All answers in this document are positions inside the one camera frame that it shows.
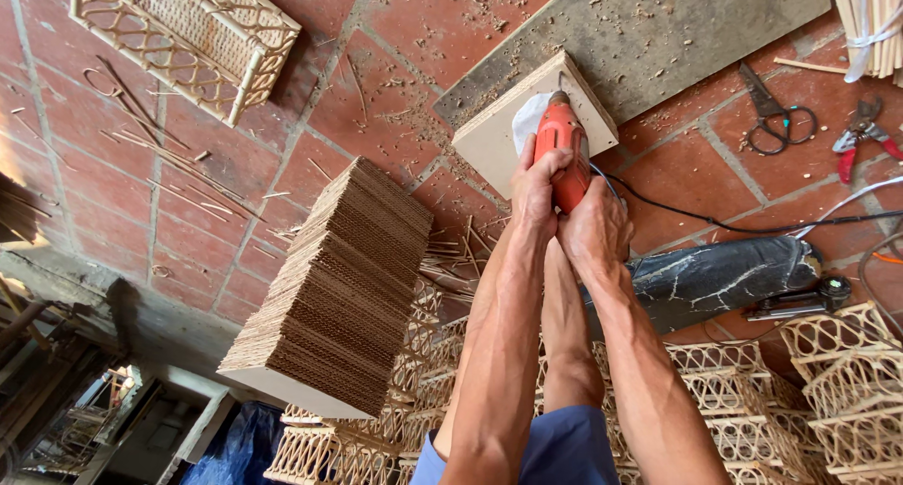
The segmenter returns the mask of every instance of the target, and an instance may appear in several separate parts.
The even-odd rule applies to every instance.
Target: bundle of rattan sticks
[[[843,29],[850,42],[851,68],[863,49],[864,75],[894,76],[903,86],[903,21],[901,0],[837,0]]]

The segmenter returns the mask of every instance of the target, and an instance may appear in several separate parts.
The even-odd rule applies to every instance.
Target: red brick floor
[[[548,0],[272,0],[304,29],[270,100],[247,111],[234,130],[182,97],[166,95],[155,79],[71,21],[68,1],[0,0],[7,25],[0,32],[0,168],[29,191],[60,202],[49,207],[53,217],[39,223],[54,246],[213,317],[242,323],[285,260],[286,243],[268,230],[302,222],[327,177],[355,155],[374,160],[430,208],[448,239],[460,234],[467,215],[483,225],[507,213],[507,204],[479,175],[462,174],[456,159],[444,154],[452,132],[430,105]],[[830,147],[857,99],[882,96],[878,123],[903,143],[903,90],[889,79],[847,85],[840,75],[772,61],[783,56],[842,66],[842,35],[831,11],[746,58],[776,99],[812,108],[827,126],[810,142],[777,156],[738,151],[754,111],[732,65],[621,125],[622,145],[596,161],[652,199],[739,226],[818,216],[850,194],[837,179]],[[85,68],[97,65],[95,55],[111,61],[168,131],[198,151],[211,151],[200,164],[205,173],[240,193],[263,220],[229,215],[223,222],[154,190],[147,179],[195,201],[221,201],[153,152],[101,133],[132,125],[82,78]],[[12,118],[8,111],[17,107],[26,108],[19,116],[56,153]],[[381,117],[405,110],[403,119]],[[857,188],[903,174],[875,144],[860,148],[857,163]],[[273,192],[290,194],[262,199]],[[638,230],[635,254],[743,237],[626,199]],[[903,188],[890,187],[839,215],[901,204]],[[889,224],[826,227],[808,236],[824,253],[827,270],[854,279],[857,300],[864,294],[856,262],[886,236]],[[499,225],[486,231],[496,237]],[[903,266],[874,261],[868,273],[877,295],[901,311]],[[736,314],[717,321],[734,337],[753,337],[767,326],[747,325]],[[710,330],[728,337],[717,327]],[[704,341],[705,335],[695,327],[669,339]],[[779,345],[764,348],[769,353]]]

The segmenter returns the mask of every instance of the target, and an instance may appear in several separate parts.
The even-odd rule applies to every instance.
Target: scissors
[[[768,89],[762,84],[762,80],[752,71],[746,62],[741,61],[739,63],[739,74],[743,76],[743,81],[746,83],[746,88],[750,92],[752,103],[756,106],[756,111],[759,113],[756,124],[752,126],[746,137],[746,141],[750,144],[751,149],[763,155],[774,155],[775,153],[784,151],[784,148],[786,148],[787,145],[800,144],[810,139],[816,133],[818,121],[816,120],[816,114],[812,112],[811,109],[801,105],[792,105],[787,109],[781,107],[781,104],[777,103],[771,96]],[[794,111],[805,112],[809,115],[809,121],[812,123],[812,130],[800,139],[792,139],[790,137],[790,113]],[[783,119],[784,127],[782,132],[775,131],[768,125],[768,119],[773,116],[780,116]],[[763,150],[760,148],[759,145],[756,145],[752,141],[752,134],[755,133],[757,129],[762,129],[762,131],[768,135],[777,138],[777,140],[780,141],[780,145],[773,150]]]

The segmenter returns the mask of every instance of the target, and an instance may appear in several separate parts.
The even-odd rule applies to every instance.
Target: hand
[[[583,200],[570,215],[558,216],[558,241],[577,268],[582,264],[624,262],[633,235],[633,224],[603,177],[593,177]]]
[[[573,159],[573,150],[555,149],[547,151],[536,164],[533,152],[536,150],[536,134],[526,136],[520,163],[511,177],[514,189],[512,224],[540,231],[544,242],[554,237],[558,227],[552,207],[552,177],[559,169],[564,169]]]

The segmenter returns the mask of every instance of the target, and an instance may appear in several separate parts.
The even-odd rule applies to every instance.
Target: blue shorts
[[[444,471],[445,461],[427,435],[411,485],[435,485]],[[530,423],[517,483],[618,485],[602,409],[572,405],[536,417]]]

